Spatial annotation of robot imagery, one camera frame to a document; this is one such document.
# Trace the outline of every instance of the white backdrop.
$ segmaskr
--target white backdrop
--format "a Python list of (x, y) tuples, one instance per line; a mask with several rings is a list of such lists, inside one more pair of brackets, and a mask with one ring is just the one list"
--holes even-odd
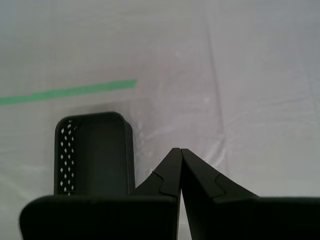
[(317, 0), (0, 2), (0, 97), (138, 79), (0, 106), (0, 239), (21, 239), (23, 206), (53, 193), (55, 126), (75, 114), (132, 125), (136, 185), (181, 147), (258, 195), (319, 196), (319, 12)]

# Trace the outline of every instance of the white surface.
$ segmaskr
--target white surface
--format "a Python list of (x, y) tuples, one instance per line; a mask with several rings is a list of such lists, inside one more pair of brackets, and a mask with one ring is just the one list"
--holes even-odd
[(181, 147), (258, 195), (319, 196), (319, 11), (317, 0), (1, 2), (0, 97), (138, 86), (0, 106), (0, 239), (20, 239), (20, 210), (53, 192), (54, 129), (74, 114), (124, 115), (137, 185)]

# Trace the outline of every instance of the green line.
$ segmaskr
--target green line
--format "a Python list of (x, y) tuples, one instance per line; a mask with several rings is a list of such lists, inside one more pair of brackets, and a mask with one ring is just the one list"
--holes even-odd
[(57, 89), (44, 92), (35, 92), (30, 96), (9, 96), (0, 97), (1, 105), (21, 104), (30, 102), (46, 101), (50, 99), (66, 98), (77, 95), (95, 94), (101, 92), (108, 92), (120, 89), (133, 89), (137, 85), (136, 79), (129, 79), (123, 81), (112, 81), (102, 84), (86, 85), (66, 89)]

